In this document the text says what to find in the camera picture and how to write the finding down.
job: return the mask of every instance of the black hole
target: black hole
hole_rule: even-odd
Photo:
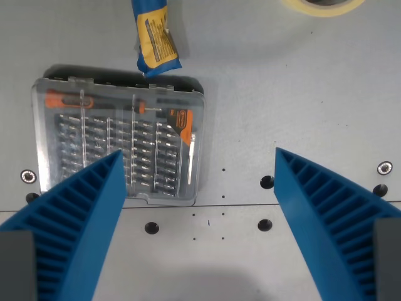
[[[261,186],[264,189],[271,189],[274,186],[274,177],[272,176],[264,176],[261,179]]]
[[[145,231],[148,234],[156,234],[157,232],[159,232],[159,226],[157,223],[154,223],[153,221],[147,223],[145,225]]]
[[[267,232],[273,227],[273,223],[269,219],[262,219],[258,223],[258,229],[261,230],[262,232]]]
[[[28,204],[32,203],[36,198],[39,197],[37,193],[28,193],[25,197],[25,200]]]
[[[373,189],[373,193],[376,194],[377,196],[380,196],[381,198],[387,194],[387,191],[388,187],[387,185],[384,184],[379,184]]]

